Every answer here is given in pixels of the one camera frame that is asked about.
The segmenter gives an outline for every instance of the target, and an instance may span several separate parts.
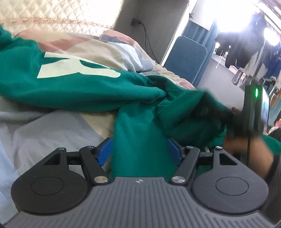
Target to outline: blue gripper pad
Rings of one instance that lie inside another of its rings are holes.
[[[113,150],[113,139],[106,138],[101,144],[96,147],[98,150],[97,161],[101,166],[104,166],[106,160]]]
[[[175,165],[179,166],[182,162],[182,157],[180,156],[180,148],[178,147],[179,145],[176,145],[171,139],[168,139],[167,146],[168,153],[172,161],[175,163]]]

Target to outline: hand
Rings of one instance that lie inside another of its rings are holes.
[[[223,148],[231,155],[247,153],[247,138],[233,138],[227,136],[223,141]],[[251,139],[250,168],[261,178],[265,178],[273,163],[273,154],[261,137]]]

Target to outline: ribbed gray surface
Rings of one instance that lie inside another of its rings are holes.
[[[234,75],[234,77],[231,79],[231,82],[234,85],[238,85],[238,82],[239,82],[240,78],[242,77],[242,74],[243,74],[243,72],[241,70],[238,70],[236,72],[236,74]]]
[[[163,177],[117,177],[94,187],[76,208],[54,216],[18,213],[7,228],[267,228],[273,225],[256,212],[242,217],[212,213],[193,200],[184,187]]]
[[[245,86],[250,85],[253,77],[252,76],[245,76],[241,84],[239,85],[239,88],[245,91]]]

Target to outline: bright light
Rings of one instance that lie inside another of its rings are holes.
[[[281,15],[281,10],[277,6],[275,6],[274,9]]]
[[[253,0],[219,1],[217,25],[221,32],[240,32],[250,22],[254,12]]]
[[[263,12],[265,12],[276,23],[277,26],[274,23],[272,23],[271,20],[267,16],[265,16],[265,19],[271,24],[272,27],[274,27],[278,32],[281,33],[281,31],[279,29],[279,28],[281,28],[281,20],[279,19],[279,17],[276,16],[276,14],[274,12],[272,12],[272,10],[269,9],[264,3],[260,2],[257,5]]]
[[[277,36],[277,34],[269,28],[264,29],[264,38],[273,46],[277,45],[280,41],[280,38]]]

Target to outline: black cable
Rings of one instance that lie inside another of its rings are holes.
[[[144,23],[140,22],[140,24],[141,24],[141,25],[143,25],[143,28],[144,28],[144,33],[145,33],[145,49],[146,49],[146,53],[148,54],[148,52],[147,52],[147,48],[146,48],[146,38],[147,38],[147,40],[148,40],[148,44],[149,44],[149,47],[150,47],[150,50],[151,50],[151,52],[152,52],[152,54],[153,54],[153,56],[154,56],[154,58],[155,58],[156,62],[159,64],[159,62],[158,62],[157,58],[155,57],[155,55],[154,55],[154,53],[153,53],[153,50],[152,50],[152,48],[151,48],[149,38],[148,38],[148,36],[147,36],[147,34],[146,34],[146,29],[145,29]]]
[[[247,144],[247,157],[246,157],[246,166],[250,165],[250,148],[251,148],[251,134],[248,136],[248,144]]]

